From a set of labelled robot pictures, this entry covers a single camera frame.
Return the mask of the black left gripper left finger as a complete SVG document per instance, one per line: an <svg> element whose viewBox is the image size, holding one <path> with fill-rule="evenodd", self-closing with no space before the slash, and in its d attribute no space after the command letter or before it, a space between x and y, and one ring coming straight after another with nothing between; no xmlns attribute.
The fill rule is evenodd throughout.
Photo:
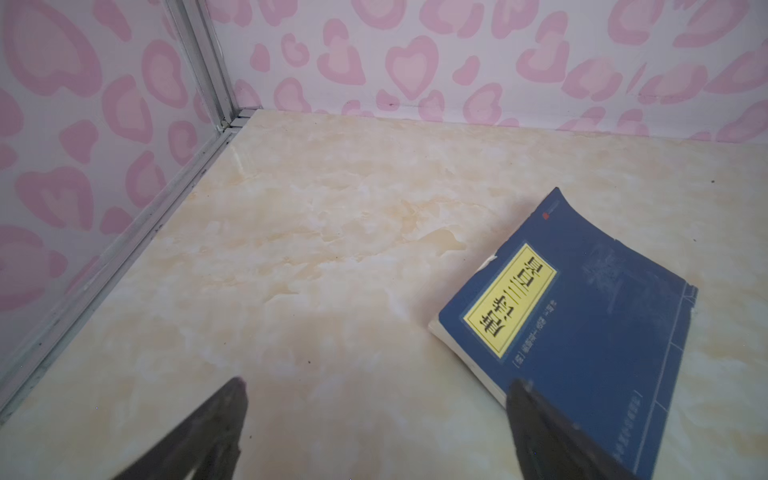
<svg viewBox="0 0 768 480"><path fill-rule="evenodd" d="M231 479L248 408L246 383L233 377L118 479Z"/></svg>

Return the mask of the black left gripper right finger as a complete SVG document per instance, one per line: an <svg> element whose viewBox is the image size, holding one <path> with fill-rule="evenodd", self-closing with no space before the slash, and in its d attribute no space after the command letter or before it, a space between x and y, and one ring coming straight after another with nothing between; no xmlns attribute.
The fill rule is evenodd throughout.
<svg viewBox="0 0 768 480"><path fill-rule="evenodd" d="M506 414L525 479L636 477L548 402L529 381L512 382L506 397Z"/></svg>

